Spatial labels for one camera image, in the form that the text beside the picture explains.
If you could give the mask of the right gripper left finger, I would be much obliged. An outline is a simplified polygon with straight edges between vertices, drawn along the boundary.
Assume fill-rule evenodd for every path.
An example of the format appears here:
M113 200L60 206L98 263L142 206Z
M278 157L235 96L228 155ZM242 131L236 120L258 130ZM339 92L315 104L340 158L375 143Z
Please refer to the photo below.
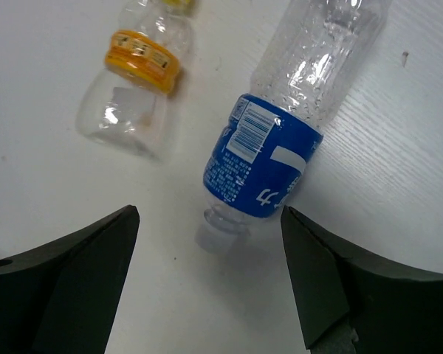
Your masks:
M125 206L0 260L0 353L104 353L137 240Z

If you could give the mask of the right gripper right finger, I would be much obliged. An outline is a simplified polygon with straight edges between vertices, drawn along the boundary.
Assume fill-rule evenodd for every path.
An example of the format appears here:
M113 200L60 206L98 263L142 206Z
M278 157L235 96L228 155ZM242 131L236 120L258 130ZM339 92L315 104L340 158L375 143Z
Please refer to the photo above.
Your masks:
M281 230L312 353L443 353L443 274L359 247L291 207Z

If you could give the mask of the orange cap small bottle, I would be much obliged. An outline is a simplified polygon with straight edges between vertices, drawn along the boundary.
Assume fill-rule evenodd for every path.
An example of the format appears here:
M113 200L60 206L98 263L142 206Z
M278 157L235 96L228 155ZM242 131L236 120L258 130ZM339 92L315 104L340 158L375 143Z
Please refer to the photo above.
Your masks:
M104 67L81 100L82 136L134 156L158 158L168 143L168 103L192 44L191 1L130 1Z

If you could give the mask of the blue label clear bottle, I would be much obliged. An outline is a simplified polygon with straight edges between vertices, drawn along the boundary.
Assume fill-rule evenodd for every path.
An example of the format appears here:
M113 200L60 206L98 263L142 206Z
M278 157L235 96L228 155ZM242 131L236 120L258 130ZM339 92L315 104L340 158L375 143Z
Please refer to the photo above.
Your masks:
M286 202L385 25L389 1L291 1L203 173L196 233L222 254Z

